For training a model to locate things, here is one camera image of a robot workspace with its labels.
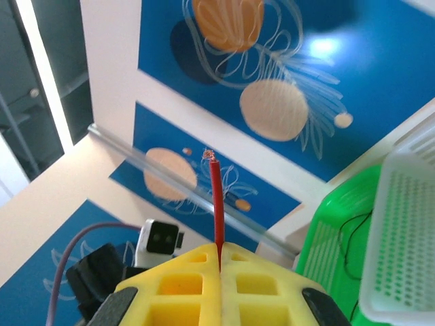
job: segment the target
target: small orange dot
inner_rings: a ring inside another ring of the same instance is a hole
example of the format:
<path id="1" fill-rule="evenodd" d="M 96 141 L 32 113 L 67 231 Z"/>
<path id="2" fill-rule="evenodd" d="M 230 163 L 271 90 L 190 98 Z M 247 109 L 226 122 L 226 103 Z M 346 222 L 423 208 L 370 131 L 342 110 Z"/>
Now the small orange dot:
<path id="1" fill-rule="evenodd" d="M 236 207 L 244 212 L 249 212 L 251 210 L 251 204 L 248 203 L 244 199 L 238 199 L 236 200 Z"/>
<path id="2" fill-rule="evenodd" d="M 191 156 L 192 155 L 192 150 L 190 148 L 183 148 L 183 153 L 185 153 L 186 155 Z"/>

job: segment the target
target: black object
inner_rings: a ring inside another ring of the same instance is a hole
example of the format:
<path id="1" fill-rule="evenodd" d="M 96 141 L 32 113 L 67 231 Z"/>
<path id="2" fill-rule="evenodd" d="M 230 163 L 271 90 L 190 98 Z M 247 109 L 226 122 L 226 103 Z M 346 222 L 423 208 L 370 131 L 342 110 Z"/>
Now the black object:
<path id="1" fill-rule="evenodd" d="M 319 326 L 351 326 L 351 323 L 329 295 L 312 288 L 303 289 L 302 295 Z"/>
<path id="2" fill-rule="evenodd" d="M 135 287 L 127 287 L 119 292 L 112 293 L 94 315 L 88 326 L 118 326 L 136 294 L 137 288 Z"/>
<path id="3" fill-rule="evenodd" d="M 228 205 L 230 205 L 231 207 L 234 207 L 235 209 L 237 209 L 236 207 L 236 201 L 240 199 L 238 196 L 236 196 L 235 194 L 233 194 L 232 192 L 227 192 L 225 194 L 225 198 L 224 198 L 224 202 Z"/>
<path id="4" fill-rule="evenodd" d="M 112 244 L 105 244 L 67 270 L 79 310 L 89 321 L 122 280 L 124 264 Z"/>
<path id="5" fill-rule="evenodd" d="M 147 268 L 140 268 L 140 267 L 130 267 L 125 266 L 124 270 L 122 271 L 122 280 L 126 280 L 130 277 L 134 277 L 142 272 L 145 272 L 148 270 Z"/>
<path id="6" fill-rule="evenodd" d="M 172 255 L 177 244 L 178 231 L 177 225 L 154 221 L 147 242 L 147 251 L 161 255 Z"/>
<path id="7" fill-rule="evenodd" d="M 180 249 L 183 245 L 184 232 L 180 232 L 178 234 L 177 243 L 175 244 L 175 248 Z"/>

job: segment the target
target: red wire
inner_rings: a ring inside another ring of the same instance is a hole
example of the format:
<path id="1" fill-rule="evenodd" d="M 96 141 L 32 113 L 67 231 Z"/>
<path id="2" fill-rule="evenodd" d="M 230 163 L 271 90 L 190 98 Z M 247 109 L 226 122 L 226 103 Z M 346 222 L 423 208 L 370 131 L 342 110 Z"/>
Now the red wire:
<path id="1" fill-rule="evenodd" d="M 213 205 L 215 209 L 215 243 L 218 251 L 217 258 L 219 259 L 220 270 L 222 246 L 225 242 L 224 190 L 222 189 L 220 164 L 219 161 L 215 158 L 210 160 L 210 171 L 211 189 L 213 192 Z"/>

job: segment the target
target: black rubber pad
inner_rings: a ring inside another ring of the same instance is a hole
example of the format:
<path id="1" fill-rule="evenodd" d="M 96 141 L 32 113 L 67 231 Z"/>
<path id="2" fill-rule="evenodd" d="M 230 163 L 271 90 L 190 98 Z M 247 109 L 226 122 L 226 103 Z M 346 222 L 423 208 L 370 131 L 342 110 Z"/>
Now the black rubber pad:
<path id="1" fill-rule="evenodd" d="M 319 326 L 351 326 L 351 323 L 329 295 L 312 288 L 303 289 L 302 295 Z"/>
<path id="2" fill-rule="evenodd" d="M 87 326 L 118 326 L 136 293 L 137 288 L 127 287 L 109 295 Z"/>
<path id="3" fill-rule="evenodd" d="M 86 321 L 94 316 L 122 280 L 124 264 L 115 247 L 107 243 L 67 270 L 68 283 Z"/>

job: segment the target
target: black wire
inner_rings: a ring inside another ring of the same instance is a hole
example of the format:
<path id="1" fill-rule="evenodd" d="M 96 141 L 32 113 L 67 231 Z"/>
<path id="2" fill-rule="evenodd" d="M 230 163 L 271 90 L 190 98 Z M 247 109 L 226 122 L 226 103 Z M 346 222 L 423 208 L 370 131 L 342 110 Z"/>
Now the black wire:
<path id="1" fill-rule="evenodd" d="M 358 303 L 359 303 L 359 301 L 356 300 L 356 303 L 355 303 L 355 305 L 353 306 L 353 309 L 352 309 L 351 318 L 349 319 L 350 322 L 352 322 L 352 319 L 354 318 L 354 314 L 356 312 L 356 307 L 358 307 Z"/>
<path id="2" fill-rule="evenodd" d="M 359 230 L 359 228 L 362 227 L 364 225 L 364 223 L 366 223 L 368 221 L 368 219 L 371 217 L 371 215 L 372 215 L 372 211 L 370 211 L 368 213 L 357 215 L 355 217 L 352 217 L 351 219 L 349 219 L 346 222 L 344 222 L 341 225 L 340 229 L 338 230 L 338 239 L 339 239 L 339 241 L 338 241 L 338 247 L 340 249 L 341 255 L 344 258 L 345 273 L 346 273 L 347 277 L 349 277 L 351 280 L 361 280 L 361 276 L 352 275 L 352 273 L 350 273 L 350 271 L 349 271 L 349 266 L 348 266 L 349 265 L 349 250 L 350 250 L 350 247 L 351 247 L 352 238 L 355 235 L 355 233 Z M 355 220 L 355 219 L 357 219 L 359 217 L 362 217 L 362 216 L 365 216 L 364 220 L 360 224 L 358 224 L 358 226 L 352 231 L 352 233 L 351 233 L 351 235 L 349 237 L 349 240 L 347 241 L 347 248 L 346 248 L 345 252 L 343 252 L 343 244 L 342 244 L 343 228 L 349 222 L 351 222 L 351 221 L 353 221 L 353 220 Z"/>

